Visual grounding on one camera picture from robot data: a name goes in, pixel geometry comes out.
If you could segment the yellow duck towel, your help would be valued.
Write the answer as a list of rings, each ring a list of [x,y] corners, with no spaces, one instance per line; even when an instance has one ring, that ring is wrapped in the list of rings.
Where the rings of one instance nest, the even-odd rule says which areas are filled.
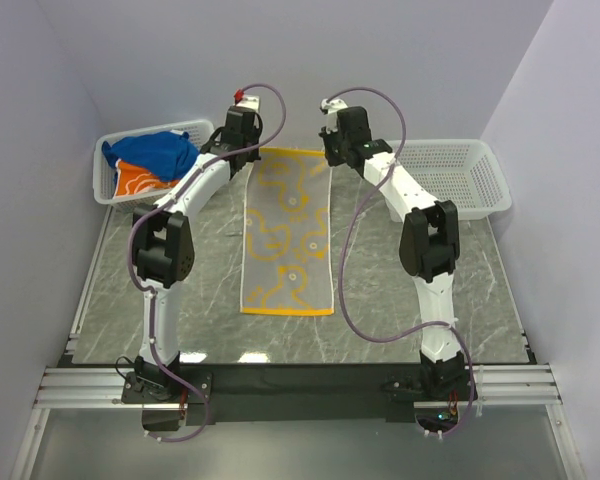
[[[334,313],[331,184],[319,151],[261,150],[245,187],[242,313]]]

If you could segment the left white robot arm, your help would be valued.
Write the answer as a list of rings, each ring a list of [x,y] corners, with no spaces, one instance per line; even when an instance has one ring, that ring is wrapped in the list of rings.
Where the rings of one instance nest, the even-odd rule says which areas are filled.
[[[181,389],[177,320],[182,283],[195,260],[192,223],[246,163],[260,158],[262,128],[259,99],[239,100],[178,185],[133,213],[128,269],[144,298],[143,340],[134,373],[157,401],[171,401]]]

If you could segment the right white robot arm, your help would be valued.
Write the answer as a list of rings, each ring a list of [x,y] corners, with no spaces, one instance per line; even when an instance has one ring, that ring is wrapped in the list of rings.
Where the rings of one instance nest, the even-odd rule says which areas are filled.
[[[427,192],[386,141],[372,138],[365,108],[336,98],[323,100],[321,112],[326,125],[319,136],[328,165],[355,170],[379,190],[392,219],[402,222],[399,260],[414,282],[424,326],[419,383],[426,396],[442,399],[464,378],[465,355],[452,331],[452,289],[460,256],[457,207]]]

